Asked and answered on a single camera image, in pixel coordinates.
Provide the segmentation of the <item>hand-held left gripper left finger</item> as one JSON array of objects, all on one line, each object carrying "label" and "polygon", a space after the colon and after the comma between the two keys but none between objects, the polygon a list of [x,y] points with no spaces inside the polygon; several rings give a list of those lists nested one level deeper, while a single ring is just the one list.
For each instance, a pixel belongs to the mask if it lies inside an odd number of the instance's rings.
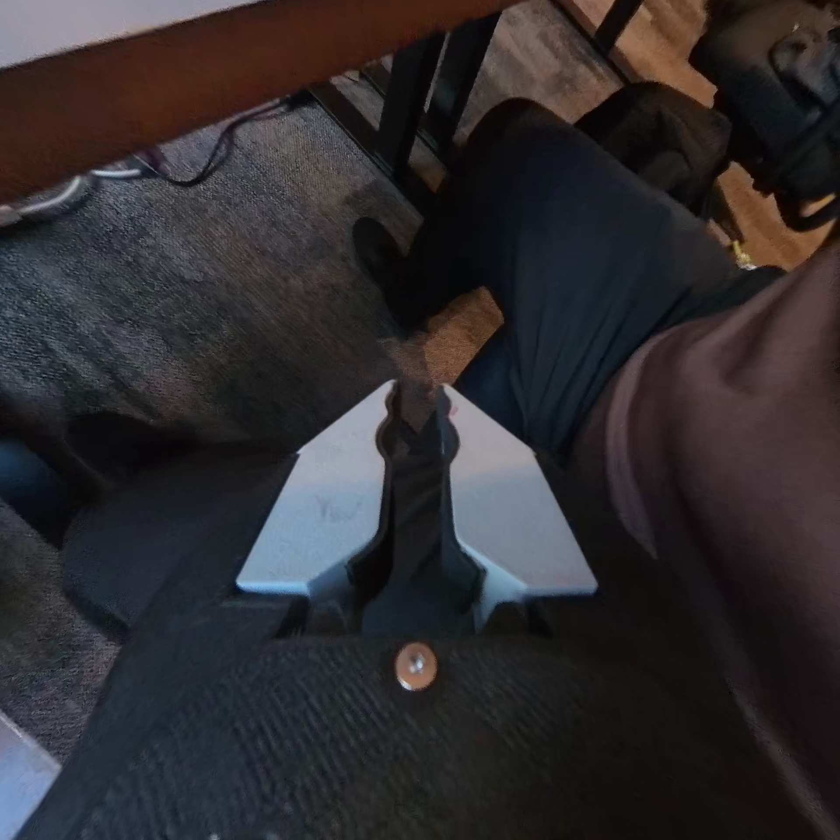
[{"label": "hand-held left gripper left finger", "polygon": [[240,592],[366,600],[392,567],[389,429],[398,383],[386,381],[301,446],[236,578]]}]

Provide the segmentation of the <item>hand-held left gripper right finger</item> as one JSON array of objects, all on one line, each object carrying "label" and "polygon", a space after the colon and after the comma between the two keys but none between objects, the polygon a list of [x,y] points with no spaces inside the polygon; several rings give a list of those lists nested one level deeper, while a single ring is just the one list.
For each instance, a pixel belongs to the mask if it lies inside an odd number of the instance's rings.
[{"label": "hand-held left gripper right finger", "polygon": [[502,604],[597,593],[533,450],[451,385],[438,410],[455,540],[479,571],[476,625]]}]

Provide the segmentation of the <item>person's torso in brown shirt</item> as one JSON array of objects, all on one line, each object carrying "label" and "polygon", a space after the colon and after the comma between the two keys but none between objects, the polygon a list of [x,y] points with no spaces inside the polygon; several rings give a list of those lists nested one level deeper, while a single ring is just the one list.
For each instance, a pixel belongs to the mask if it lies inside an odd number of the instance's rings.
[{"label": "person's torso in brown shirt", "polygon": [[575,466],[676,572],[740,711],[838,838],[838,245],[669,329],[615,375]]}]

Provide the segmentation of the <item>black shoe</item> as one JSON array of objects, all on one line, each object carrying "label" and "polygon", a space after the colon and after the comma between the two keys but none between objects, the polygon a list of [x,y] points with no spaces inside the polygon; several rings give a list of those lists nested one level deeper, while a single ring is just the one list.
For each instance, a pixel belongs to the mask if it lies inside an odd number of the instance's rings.
[{"label": "black shoe", "polygon": [[424,284],[391,233],[378,220],[360,217],[352,225],[351,243],[357,267],[399,330],[425,332],[430,313]]}]

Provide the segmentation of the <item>person's leg in dark trousers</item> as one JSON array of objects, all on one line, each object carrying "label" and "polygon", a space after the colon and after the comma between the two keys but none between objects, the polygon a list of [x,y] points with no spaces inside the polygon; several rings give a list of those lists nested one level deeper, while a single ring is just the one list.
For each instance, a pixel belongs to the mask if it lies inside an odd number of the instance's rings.
[{"label": "person's leg in dark trousers", "polygon": [[414,330],[488,289],[503,317],[514,424],[567,459],[631,355],[748,300],[747,275],[683,206],[550,110],[510,99],[469,136],[385,298]]}]

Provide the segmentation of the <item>black backpack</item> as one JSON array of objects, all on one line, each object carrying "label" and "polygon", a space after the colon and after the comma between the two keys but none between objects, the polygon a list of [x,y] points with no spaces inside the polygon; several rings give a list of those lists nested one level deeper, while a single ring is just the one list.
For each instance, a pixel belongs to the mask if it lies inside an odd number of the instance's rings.
[{"label": "black backpack", "polygon": [[645,81],[615,91],[574,126],[648,186],[708,217],[712,187],[730,162],[725,114]]}]

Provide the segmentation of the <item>black swivel chair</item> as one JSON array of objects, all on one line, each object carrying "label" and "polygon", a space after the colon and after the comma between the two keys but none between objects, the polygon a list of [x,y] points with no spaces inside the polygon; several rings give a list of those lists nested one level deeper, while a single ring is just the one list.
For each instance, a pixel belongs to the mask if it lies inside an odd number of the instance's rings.
[{"label": "black swivel chair", "polygon": [[784,224],[838,219],[838,2],[710,2],[689,55],[731,122],[730,156]]}]

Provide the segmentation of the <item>black desk leg frame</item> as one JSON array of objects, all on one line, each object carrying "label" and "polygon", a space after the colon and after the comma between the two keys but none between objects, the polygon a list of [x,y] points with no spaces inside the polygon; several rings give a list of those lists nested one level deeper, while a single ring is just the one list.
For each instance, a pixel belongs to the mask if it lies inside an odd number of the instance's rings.
[{"label": "black desk leg frame", "polygon": [[466,110],[500,12],[467,21],[449,33],[436,33],[399,49],[390,69],[381,62],[360,76],[382,99],[373,125],[331,81],[311,87],[308,95],[355,143],[375,168],[420,213],[434,190],[411,165],[417,140],[447,166],[455,133]]}]

